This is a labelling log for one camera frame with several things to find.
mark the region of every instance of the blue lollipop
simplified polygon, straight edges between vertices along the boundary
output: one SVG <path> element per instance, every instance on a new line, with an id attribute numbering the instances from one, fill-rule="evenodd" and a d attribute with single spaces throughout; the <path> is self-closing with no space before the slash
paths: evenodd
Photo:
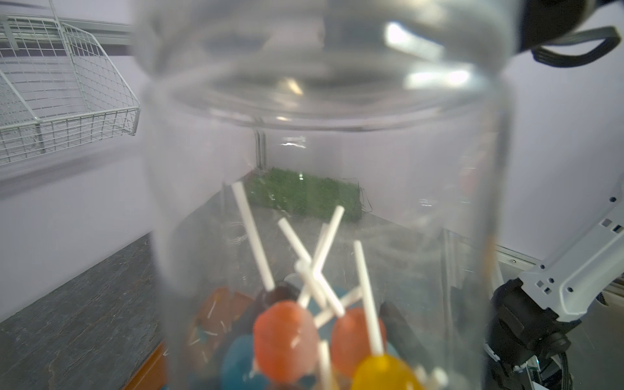
<path id="1" fill-rule="evenodd" d="M 223 390 L 264 390 L 269 380 L 258 372 L 252 372 L 253 336 L 240 336 L 230 346 L 221 366 Z"/>

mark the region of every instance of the wire shelf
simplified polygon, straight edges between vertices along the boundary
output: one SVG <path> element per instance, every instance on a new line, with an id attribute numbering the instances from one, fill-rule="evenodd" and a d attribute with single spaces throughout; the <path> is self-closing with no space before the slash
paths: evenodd
<path id="1" fill-rule="evenodd" d="M 55 19 L 0 24 L 0 165 L 134 135 L 139 102 L 95 37 Z"/>

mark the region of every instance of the wooden edge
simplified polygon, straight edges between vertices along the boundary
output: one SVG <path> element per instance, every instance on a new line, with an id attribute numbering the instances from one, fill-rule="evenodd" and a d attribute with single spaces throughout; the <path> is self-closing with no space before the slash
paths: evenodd
<path id="1" fill-rule="evenodd" d="M 165 347 L 160 343 L 123 387 L 123 390 L 160 390 L 166 385 L 167 366 L 164 352 Z"/>

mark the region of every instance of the green grass patch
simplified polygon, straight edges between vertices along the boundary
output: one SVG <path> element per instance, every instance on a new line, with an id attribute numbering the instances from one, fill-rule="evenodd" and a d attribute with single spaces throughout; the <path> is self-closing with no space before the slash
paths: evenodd
<path id="1" fill-rule="evenodd" d="M 336 206 L 341 205 L 343 220 L 362 218 L 357 184 L 273 168 L 250 177 L 245 188 L 249 202 L 262 207 L 329 220 Z"/>

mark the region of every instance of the red lollipop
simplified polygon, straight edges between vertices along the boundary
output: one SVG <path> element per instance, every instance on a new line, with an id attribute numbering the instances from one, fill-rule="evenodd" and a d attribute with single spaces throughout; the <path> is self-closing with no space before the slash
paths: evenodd
<path id="1" fill-rule="evenodd" d="M 318 341 L 312 314 L 294 301 L 275 303 L 253 325 L 258 368 L 278 383 L 296 382 L 314 370 Z"/>
<path id="2" fill-rule="evenodd" d="M 386 344 L 386 327 L 379 320 L 383 345 Z M 353 378 L 359 364 L 371 355 L 371 345 L 366 330 L 364 309 L 347 310 L 336 320 L 331 331 L 331 362 L 342 375 Z"/>

